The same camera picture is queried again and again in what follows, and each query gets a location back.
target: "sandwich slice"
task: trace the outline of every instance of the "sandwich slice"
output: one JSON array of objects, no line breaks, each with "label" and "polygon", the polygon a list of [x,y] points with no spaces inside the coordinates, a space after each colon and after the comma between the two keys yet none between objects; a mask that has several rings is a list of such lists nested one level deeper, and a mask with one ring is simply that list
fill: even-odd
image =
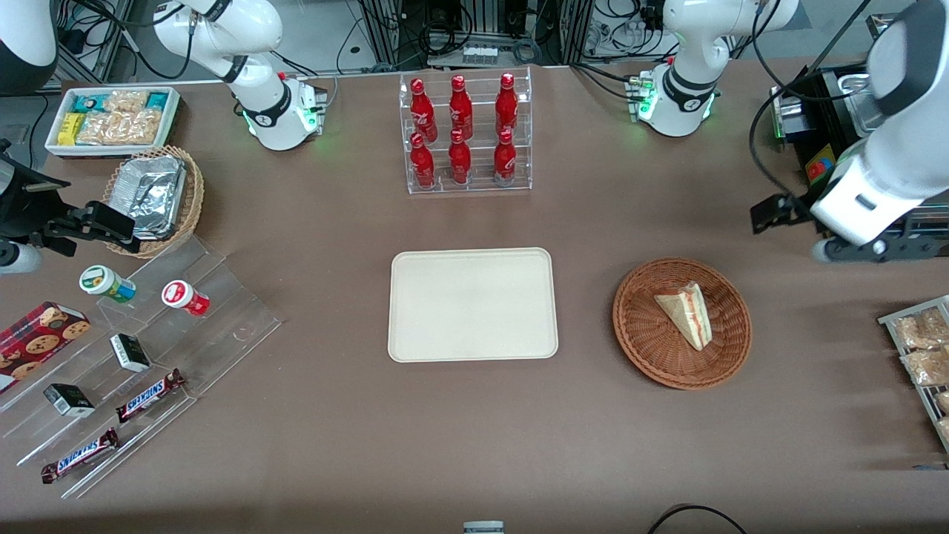
[{"label": "sandwich slice", "polygon": [[683,288],[659,293],[655,299],[697,351],[708,346],[712,341],[712,325],[698,284],[689,282]]}]

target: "snickers bar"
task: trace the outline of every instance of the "snickers bar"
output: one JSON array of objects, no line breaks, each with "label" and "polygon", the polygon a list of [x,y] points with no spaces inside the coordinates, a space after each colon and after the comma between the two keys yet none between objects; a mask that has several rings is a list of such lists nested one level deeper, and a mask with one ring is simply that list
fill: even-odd
[{"label": "snickers bar", "polygon": [[69,472],[70,469],[88,462],[93,456],[97,456],[104,450],[119,448],[120,446],[119,435],[116,434],[116,430],[108,429],[105,431],[105,434],[96,441],[74,451],[59,462],[43,467],[43,472],[41,473],[43,484],[52,484],[53,481]]},{"label": "snickers bar", "polygon": [[179,372],[178,369],[172,370],[162,377],[161,380],[156,382],[154,386],[139,393],[137,397],[128,401],[125,406],[116,408],[116,413],[119,414],[119,424],[125,423],[129,419],[147,410],[148,407],[157,403],[161,397],[172,392],[172,390],[181,384],[184,384],[184,377],[181,376],[181,372]]}]

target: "cookie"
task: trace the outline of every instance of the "cookie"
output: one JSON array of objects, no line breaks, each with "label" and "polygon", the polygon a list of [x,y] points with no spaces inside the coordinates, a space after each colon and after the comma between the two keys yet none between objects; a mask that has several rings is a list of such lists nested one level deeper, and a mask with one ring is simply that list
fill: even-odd
[{"label": "cookie", "polygon": [[31,372],[35,371],[36,368],[38,367],[40,367],[40,362],[27,362],[21,365],[20,367],[14,369],[13,372],[11,372],[9,375],[12,376],[16,380],[23,380],[24,378],[29,376]]},{"label": "cookie", "polygon": [[63,327],[63,323],[65,323],[67,319],[69,319],[69,316],[56,308],[47,308],[47,310],[40,315],[40,324],[48,326],[53,330],[59,330]]},{"label": "cookie", "polygon": [[79,321],[78,323],[72,323],[71,325],[65,327],[63,330],[63,337],[66,339],[75,339],[80,335],[85,334],[89,330],[89,323],[85,321]]},{"label": "cookie", "polygon": [[27,352],[30,354],[42,354],[52,351],[59,345],[59,337],[53,334],[41,335],[27,344]]}]

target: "yellow snack package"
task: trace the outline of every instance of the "yellow snack package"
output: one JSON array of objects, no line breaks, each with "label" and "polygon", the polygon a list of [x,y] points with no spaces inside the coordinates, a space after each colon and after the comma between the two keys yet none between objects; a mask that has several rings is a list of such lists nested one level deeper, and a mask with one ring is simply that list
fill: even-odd
[{"label": "yellow snack package", "polygon": [[63,117],[63,125],[56,135],[56,144],[72,146],[76,144],[76,135],[83,127],[85,115],[83,113],[66,113]]}]

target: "foil container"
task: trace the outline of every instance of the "foil container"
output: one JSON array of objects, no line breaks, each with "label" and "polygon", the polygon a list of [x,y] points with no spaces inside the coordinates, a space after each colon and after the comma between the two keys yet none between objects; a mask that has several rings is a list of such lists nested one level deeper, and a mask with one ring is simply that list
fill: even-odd
[{"label": "foil container", "polygon": [[122,164],[108,205],[135,220],[133,235],[163,240],[175,233],[188,169],[174,156],[142,158]]}]

